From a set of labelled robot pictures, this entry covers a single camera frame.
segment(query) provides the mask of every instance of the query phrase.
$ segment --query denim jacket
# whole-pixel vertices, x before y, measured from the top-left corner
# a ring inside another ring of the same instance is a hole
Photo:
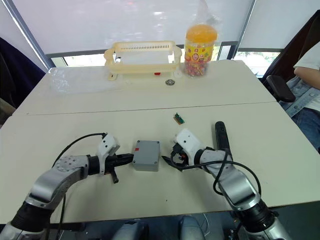
[[[320,95],[320,90],[306,84],[298,76],[290,79],[286,84],[288,85],[293,95],[295,95],[295,101],[280,101],[279,103],[286,111],[286,113],[290,116],[290,118],[297,114],[301,109],[303,109],[315,97]]]

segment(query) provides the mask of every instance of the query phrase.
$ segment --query person's arm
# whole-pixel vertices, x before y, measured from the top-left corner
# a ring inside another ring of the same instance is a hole
[[[306,84],[320,90],[320,71],[308,67],[297,66],[294,74],[300,77]]]

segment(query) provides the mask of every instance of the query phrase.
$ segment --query chair armrest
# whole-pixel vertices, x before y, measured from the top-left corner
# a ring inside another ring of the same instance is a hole
[[[295,95],[291,92],[286,81],[281,76],[269,75],[266,77],[266,81],[277,101],[293,103],[296,100]]]

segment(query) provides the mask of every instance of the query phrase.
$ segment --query gray plastic box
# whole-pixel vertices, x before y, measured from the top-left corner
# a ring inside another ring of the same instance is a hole
[[[137,171],[157,172],[159,169],[160,142],[137,141],[132,165]]]

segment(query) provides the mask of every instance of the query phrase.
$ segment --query plastic jar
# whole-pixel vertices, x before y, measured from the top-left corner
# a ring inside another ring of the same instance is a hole
[[[184,71],[190,76],[203,76],[211,61],[217,31],[210,25],[190,27],[185,36]]]

